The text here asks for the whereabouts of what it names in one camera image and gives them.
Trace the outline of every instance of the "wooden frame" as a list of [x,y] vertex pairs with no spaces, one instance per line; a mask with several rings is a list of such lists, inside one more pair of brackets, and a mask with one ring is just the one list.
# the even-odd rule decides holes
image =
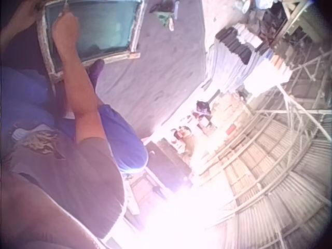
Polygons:
[[[41,8],[41,14],[37,19],[37,33],[38,33],[38,41],[41,49],[41,53],[43,55],[44,64],[50,78],[52,84],[55,84],[62,80],[63,72],[62,70],[57,72],[51,58],[49,43],[48,43],[48,34],[47,34],[47,22],[46,22],[46,6],[50,4],[54,4],[57,2],[65,2],[65,0],[44,0]],[[97,59],[103,59],[105,63],[111,63],[115,61],[125,60],[125,59],[136,59],[140,57],[140,53],[137,52],[137,43],[139,40],[140,30],[143,22],[143,16],[146,9],[145,0],[141,0],[141,3],[136,12],[135,20],[132,24],[132,33],[130,37],[129,49],[123,52],[108,54],[105,56],[100,56],[95,59],[87,60],[83,62],[84,67],[90,66]]]

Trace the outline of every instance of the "leg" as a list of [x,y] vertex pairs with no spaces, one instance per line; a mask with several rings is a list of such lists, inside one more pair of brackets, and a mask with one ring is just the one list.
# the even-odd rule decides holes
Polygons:
[[16,71],[2,67],[1,77],[3,97],[34,105],[45,105],[51,102],[49,83],[36,71]]

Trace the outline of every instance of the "corrugated metal roof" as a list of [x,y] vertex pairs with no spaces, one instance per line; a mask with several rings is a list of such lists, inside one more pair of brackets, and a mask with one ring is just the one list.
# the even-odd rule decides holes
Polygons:
[[[272,94],[265,93],[264,101],[271,101],[265,108],[285,109],[281,93]],[[312,117],[331,136],[332,115]],[[206,193],[218,199],[227,192],[227,198],[215,201],[208,248],[308,248],[330,218],[331,149],[306,114],[253,116],[200,174]]]

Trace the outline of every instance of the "person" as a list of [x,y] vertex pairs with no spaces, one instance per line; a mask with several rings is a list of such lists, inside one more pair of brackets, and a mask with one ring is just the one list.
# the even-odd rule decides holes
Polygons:
[[[13,37],[12,34],[8,34],[8,29],[4,29],[3,33],[3,38]],[[2,39],[2,52],[8,43]],[[88,76],[94,91],[103,67],[104,62],[97,60],[89,68]],[[11,151],[19,132],[20,136],[25,134],[22,130],[17,130],[18,127],[26,127],[26,130],[30,130],[43,123],[48,127],[61,130],[72,140],[75,139],[74,115],[64,113],[67,96],[63,82],[56,84],[57,92],[53,96],[50,83],[36,71],[20,70],[18,72],[2,67],[1,73],[3,106],[6,107],[3,108],[3,117],[6,118],[2,119],[2,155]],[[104,104],[98,97],[97,99],[106,138],[121,173],[133,174],[143,171],[148,161],[148,152],[144,144],[119,113]]]
[[[13,37],[34,23],[36,3],[23,2],[2,29],[1,53]],[[37,186],[94,236],[104,239],[123,215],[125,193],[98,98],[77,54],[78,36],[77,18],[70,12],[59,16],[52,38],[63,63],[68,105],[75,116],[75,141],[58,129],[52,113],[55,100],[45,87],[45,78],[34,71],[2,67],[2,172]],[[130,147],[126,153],[130,157]]]

